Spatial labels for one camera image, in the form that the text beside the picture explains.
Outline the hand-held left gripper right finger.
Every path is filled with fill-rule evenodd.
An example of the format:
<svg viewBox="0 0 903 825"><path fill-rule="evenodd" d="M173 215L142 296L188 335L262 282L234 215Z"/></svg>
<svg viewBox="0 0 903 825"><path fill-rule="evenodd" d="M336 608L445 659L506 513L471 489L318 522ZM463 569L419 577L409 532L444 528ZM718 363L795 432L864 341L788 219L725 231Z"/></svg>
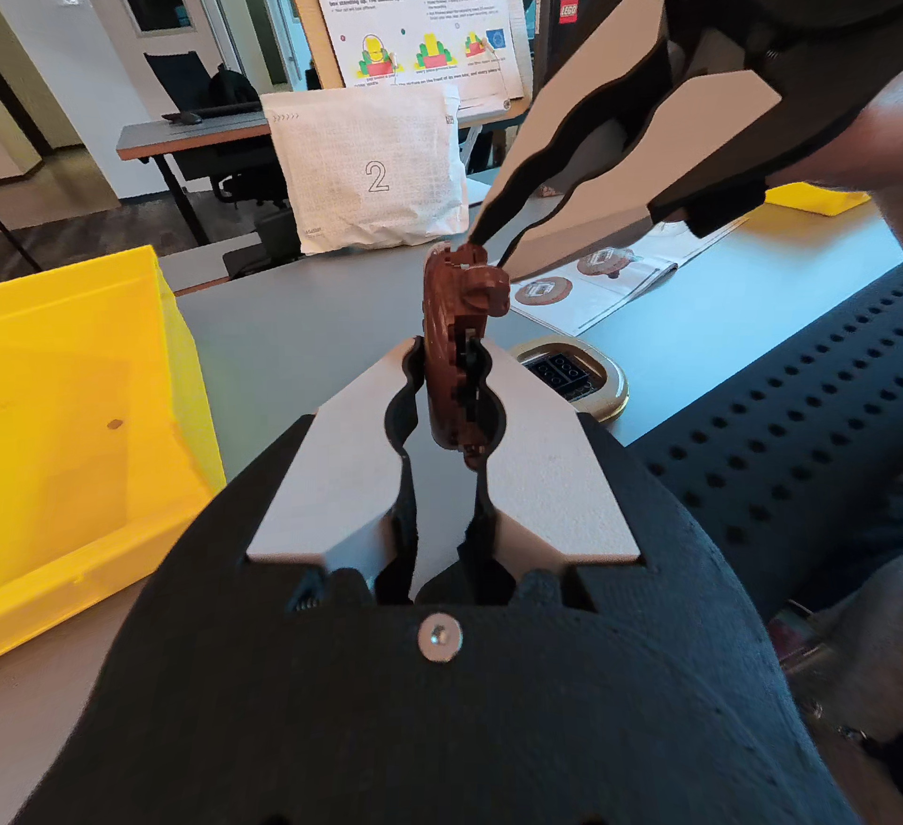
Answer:
<svg viewBox="0 0 903 825"><path fill-rule="evenodd" d="M633 566L641 551L579 413L489 339L478 411L492 425L477 464L461 566L477 603L507 603L533 571Z"/></svg>

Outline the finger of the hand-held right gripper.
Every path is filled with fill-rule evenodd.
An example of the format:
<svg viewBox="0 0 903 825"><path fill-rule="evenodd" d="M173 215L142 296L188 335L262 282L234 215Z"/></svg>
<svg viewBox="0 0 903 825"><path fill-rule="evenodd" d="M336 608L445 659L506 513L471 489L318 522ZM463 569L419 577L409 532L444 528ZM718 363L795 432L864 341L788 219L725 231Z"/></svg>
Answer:
<svg viewBox="0 0 903 825"><path fill-rule="evenodd" d="M595 250L632 244L654 225L654 199L779 101L753 71L683 83L616 165L575 184L546 218L508 246L498 267L521 281Z"/></svg>
<svg viewBox="0 0 903 825"><path fill-rule="evenodd" d="M468 242L485 244L609 120L646 121L672 86L665 0L621 0L536 95Z"/></svg>

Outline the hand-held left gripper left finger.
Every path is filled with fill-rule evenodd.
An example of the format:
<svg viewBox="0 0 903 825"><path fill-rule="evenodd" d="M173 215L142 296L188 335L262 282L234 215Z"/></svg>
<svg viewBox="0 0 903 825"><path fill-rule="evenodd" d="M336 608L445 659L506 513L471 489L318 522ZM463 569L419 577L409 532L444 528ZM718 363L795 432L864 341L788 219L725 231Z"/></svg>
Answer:
<svg viewBox="0 0 903 825"><path fill-rule="evenodd" d="M246 554L357 571L381 603L408 603L418 549L411 463L423 339L408 338L315 413Z"/></svg>

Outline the brown brick model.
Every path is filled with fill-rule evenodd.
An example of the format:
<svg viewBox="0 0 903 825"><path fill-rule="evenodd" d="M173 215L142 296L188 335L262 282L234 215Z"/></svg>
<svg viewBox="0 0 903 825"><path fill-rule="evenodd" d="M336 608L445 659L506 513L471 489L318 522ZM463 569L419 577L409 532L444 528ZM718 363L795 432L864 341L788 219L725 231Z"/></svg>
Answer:
<svg viewBox="0 0 903 825"><path fill-rule="evenodd" d="M489 265L480 245L453 248L439 244L427 256L423 270L424 378L435 441L456 450L470 470L476 470L489 438L477 417L478 353L473 341L483 338L487 316L460 313L457 273L460 267Z"/></svg>

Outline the small brown brick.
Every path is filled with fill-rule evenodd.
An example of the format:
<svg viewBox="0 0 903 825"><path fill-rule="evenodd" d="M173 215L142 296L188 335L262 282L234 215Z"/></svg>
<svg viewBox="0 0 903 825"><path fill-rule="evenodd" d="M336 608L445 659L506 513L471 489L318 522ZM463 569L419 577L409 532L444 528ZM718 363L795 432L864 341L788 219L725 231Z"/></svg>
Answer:
<svg viewBox="0 0 903 825"><path fill-rule="evenodd" d="M509 311L510 278L499 267L460 267L456 289L460 313L501 318Z"/></svg>

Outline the person's right forearm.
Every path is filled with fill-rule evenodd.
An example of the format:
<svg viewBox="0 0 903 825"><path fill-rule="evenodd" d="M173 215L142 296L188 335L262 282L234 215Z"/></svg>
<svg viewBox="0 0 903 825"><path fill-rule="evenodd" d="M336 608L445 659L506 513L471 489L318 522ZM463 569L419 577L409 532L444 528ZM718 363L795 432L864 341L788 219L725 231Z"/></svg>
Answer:
<svg viewBox="0 0 903 825"><path fill-rule="evenodd" d="M805 182L871 196L902 242L902 75L898 74L832 142L767 179L767 186Z"/></svg>

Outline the grey desk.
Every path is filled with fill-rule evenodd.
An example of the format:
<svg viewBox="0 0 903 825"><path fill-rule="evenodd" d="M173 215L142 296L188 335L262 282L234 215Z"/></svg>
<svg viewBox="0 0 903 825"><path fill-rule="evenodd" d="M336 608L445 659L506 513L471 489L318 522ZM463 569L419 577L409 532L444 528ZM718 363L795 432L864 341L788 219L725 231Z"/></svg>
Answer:
<svg viewBox="0 0 903 825"><path fill-rule="evenodd" d="M228 479L422 331L424 247L318 255L178 299ZM624 445L901 263L872 204L834 219L766 206L583 338L625 370ZM82 712L139 581L2 655L1 821Z"/></svg>

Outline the background desk with black legs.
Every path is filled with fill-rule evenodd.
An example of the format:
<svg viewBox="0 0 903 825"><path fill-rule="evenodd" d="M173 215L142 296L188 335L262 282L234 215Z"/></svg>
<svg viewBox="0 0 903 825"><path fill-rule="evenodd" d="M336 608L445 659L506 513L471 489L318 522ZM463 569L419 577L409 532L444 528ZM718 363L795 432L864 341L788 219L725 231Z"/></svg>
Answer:
<svg viewBox="0 0 903 825"><path fill-rule="evenodd" d="M166 119L124 126L116 152L122 161L154 165L198 246L210 244L184 181L209 180L264 166L276 160L270 127L262 112L204 119L197 126Z"/></svg>

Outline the black cardboard box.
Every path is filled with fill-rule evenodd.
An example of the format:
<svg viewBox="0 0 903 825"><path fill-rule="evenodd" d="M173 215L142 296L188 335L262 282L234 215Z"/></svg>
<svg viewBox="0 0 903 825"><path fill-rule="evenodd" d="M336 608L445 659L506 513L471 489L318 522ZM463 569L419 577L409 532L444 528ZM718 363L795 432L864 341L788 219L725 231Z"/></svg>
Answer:
<svg viewBox="0 0 903 825"><path fill-rule="evenodd" d="M535 91L541 90L604 18L604 0L536 0Z"/></svg>

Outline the beige tray with black bricks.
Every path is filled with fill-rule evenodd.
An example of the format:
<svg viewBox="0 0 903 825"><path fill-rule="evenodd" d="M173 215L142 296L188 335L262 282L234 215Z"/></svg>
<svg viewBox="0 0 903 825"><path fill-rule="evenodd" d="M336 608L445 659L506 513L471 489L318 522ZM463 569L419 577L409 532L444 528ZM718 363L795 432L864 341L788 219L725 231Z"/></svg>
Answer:
<svg viewBox="0 0 903 825"><path fill-rule="evenodd" d="M509 354L524 368L600 424L611 424L629 399L623 368L579 338L553 334L512 347Z"/></svg>

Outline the yellow flat container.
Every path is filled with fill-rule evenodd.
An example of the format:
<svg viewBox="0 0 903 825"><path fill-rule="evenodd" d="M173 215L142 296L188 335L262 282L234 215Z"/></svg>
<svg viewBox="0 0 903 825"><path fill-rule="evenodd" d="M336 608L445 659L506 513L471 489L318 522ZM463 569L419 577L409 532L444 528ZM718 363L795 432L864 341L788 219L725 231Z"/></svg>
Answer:
<svg viewBox="0 0 903 825"><path fill-rule="evenodd" d="M828 189L802 181L768 189L765 194L768 205L826 218L838 217L870 200L867 192Z"/></svg>

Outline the open instruction booklet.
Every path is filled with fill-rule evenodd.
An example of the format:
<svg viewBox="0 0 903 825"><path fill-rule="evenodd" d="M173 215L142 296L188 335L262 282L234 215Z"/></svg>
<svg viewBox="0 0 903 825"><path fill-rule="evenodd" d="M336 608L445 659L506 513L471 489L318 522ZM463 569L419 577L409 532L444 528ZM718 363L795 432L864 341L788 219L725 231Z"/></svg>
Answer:
<svg viewBox="0 0 903 825"><path fill-rule="evenodd" d="M632 245L607 247L511 286L511 311L578 337L743 225L744 215L695 236L683 221L661 222Z"/></svg>

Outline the instruction poster board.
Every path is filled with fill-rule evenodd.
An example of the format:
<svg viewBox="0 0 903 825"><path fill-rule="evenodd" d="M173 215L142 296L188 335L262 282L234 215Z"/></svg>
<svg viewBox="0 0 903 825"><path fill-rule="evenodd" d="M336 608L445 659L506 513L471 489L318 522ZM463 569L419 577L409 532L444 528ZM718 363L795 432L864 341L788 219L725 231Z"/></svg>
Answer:
<svg viewBox="0 0 903 825"><path fill-rule="evenodd" d="M324 87L441 82L474 118L532 95L522 0L296 0Z"/></svg>

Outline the white paper bag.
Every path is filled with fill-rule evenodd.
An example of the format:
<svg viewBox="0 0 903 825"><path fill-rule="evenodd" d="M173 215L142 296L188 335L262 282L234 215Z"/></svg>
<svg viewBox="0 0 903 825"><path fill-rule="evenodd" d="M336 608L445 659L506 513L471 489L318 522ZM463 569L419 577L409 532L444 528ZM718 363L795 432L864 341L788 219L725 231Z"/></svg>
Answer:
<svg viewBox="0 0 903 825"><path fill-rule="evenodd" d="M304 255L467 232L457 86L286 91L261 103Z"/></svg>

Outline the black perforated panel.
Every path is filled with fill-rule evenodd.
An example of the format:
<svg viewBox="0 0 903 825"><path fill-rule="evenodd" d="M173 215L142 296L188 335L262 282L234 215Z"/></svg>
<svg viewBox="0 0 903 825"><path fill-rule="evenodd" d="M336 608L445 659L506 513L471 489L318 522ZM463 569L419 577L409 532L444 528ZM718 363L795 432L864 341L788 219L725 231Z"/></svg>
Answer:
<svg viewBox="0 0 903 825"><path fill-rule="evenodd" d="M763 620L901 472L902 266L635 440Z"/></svg>

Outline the yellow plastic bin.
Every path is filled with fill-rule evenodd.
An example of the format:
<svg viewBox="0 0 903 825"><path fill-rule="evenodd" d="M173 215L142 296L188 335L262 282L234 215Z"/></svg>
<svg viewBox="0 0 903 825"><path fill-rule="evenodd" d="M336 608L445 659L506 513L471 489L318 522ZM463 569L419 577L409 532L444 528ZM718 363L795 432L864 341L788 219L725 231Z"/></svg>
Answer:
<svg viewBox="0 0 903 825"><path fill-rule="evenodd" d="M1 653L146 578L224 488L152 247L2 283L1 453Z"/></svg>

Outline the black backpack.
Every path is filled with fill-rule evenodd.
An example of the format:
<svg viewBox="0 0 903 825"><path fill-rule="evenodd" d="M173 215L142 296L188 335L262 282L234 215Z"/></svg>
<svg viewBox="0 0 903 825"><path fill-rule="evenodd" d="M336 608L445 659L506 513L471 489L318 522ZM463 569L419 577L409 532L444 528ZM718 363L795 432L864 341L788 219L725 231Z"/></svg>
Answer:
<svg viewBox="0 0 903 825"><path fill-rule="evenodd" d="M208 109L220 109L243 105L260 104L260 98L254 86L247 77L227 68L223 63L219 65L207 86Z"/></svg>

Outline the person's grey clothing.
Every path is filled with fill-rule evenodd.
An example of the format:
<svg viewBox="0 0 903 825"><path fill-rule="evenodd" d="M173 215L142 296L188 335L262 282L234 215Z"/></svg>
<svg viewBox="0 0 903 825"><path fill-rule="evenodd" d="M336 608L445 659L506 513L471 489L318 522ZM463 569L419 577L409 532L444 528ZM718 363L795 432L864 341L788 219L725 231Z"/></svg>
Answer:
<svg viewBox="0 0 903 825"><path fill-rule="evenodd" d="M850 596L767 625L819 754L864 823L902 822L902 560Z"/></svg>

